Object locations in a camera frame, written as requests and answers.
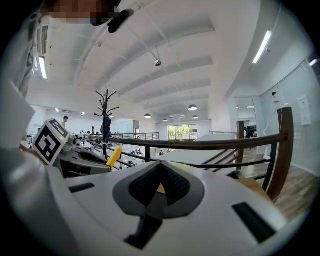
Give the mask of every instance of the window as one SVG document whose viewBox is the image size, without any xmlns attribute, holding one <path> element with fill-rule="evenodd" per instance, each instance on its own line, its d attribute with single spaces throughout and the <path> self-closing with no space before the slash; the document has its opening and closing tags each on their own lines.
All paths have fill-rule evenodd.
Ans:
<svg viewBox="0 0 320 256">
<path fill-rule="evenodd" d="M 196 140 L 198 138 L 198 126 L 196 124 L 168 126 L 168 135 L 169 141 Z"/>
</svg>

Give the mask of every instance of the person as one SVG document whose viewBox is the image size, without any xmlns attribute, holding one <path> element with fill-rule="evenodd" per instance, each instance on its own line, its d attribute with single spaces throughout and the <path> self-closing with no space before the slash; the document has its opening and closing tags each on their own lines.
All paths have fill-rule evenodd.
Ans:
<svg viewBox="0 0 320 256">
<path fill-rule="evenodd" d="M 66 21 L 82 21 L 90 19 L 93 26 L 100 26 L 108 21 L 109 12 L 119 6 L 121 0 L 43 0 L 37 1 L 41 5 L 34 10 L 19 27 L 10 40 L 0 63 L 0 77 L 14 85 L 23 97 L 27 97 L 29 82 L 34 66 L 36 31 L 41 27 L 44 17 L 63 19 Z M 34 149 L 20 145 L 24 152 L 41 157 Z"/>
<path fill-rule="evenodd" d="M 61 123 L 61 126 L 66 129 L 66 122 L 68 122 L 68 120 L 70 120 L 69 117 L 67 117 L 66 115 L 63 117 L 63 122 Z"/>
</svg>

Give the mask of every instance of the desk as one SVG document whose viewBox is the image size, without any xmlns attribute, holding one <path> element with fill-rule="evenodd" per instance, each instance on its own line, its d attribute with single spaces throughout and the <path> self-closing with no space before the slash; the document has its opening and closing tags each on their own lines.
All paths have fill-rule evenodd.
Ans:
<svg viewBox="0 0 320 256">
<path fill-rule="evenodd" d="M 82 150 L 90 150 L 92 151 L 92 149 L 95 147 L 94 145 L 91 145 L 89 142 L 86 142 L 85 144 L 83 144 L 83 142 L 81 142 L 81 144 L 79 146 L 77 146 L 79 149 Z"/>
<path fill-rule="evenodd" d="M 256 182 L 254 178 L 244 178 L 244 179 L 235 179 L 235 181 L 241 183 L 251 191 L 255 192 L 257 195 L 263 197 L 265 200 L 272 203 L 270 197 L 267 195 L 267 193 L 262 189 L 262 187 L 259 186 L 259 184 Z M 161 194 L 166 194 L 165 188 L 162 184 L 160 184 L 157 192 Z"/>
</svg>

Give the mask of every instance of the light fixture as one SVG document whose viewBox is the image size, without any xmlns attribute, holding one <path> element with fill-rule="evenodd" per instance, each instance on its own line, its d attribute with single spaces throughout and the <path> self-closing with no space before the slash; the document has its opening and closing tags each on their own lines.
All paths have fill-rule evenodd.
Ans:
<svg viewBox="0 0 320 256">
<path fill-rule="evenodd" d="M 310 63 L 309 63 L 309 66 L 313 66 L 314 64 L 316 64 L 318 62 L 318 60 L 317 59 L 314 59 L 313 61 L 311 61 Z"/>
<path fill-rule="evenodd" d="M 42 77 L 44 79 L 48 79 L 47 78 L 47 72 L 46 72 L 45 57 L 40 56 L 39 57 L 39 63 L 40 63 L 40 69 L 41 69 Z"/>
<path fill-rule="evenodd" d="M 255 58 L 254 58 L 254 60 L 252 62 L 253 64 L 256 64 L 258 62 L 258 60 L 260 59 L 262 53 L 264 52 L 265 48 L 267 47 L 267 44 L 269 42 L 269 39 L 270 39 L 271 35 L 272 35 L 272 32 L 270 30 L 268 30 L 266 32 L 265 36 L 264 36 L 263 42 L 261 44 L 261 47 L 260 47 L 258 53 L 256 54 L 256 56 L 255 56 Z"/>
<path fill-rule="evenodd" d="M 192 105 L 190 105 L 189 107 L 188 107 L 188 110 L 189 111 L 195 111 L 195 110 L 197 110 L 198 109 L 198 107 L 196 106 L 196 105 L 194 105 L 194 104 L 192 104 Z"/>
</svg>

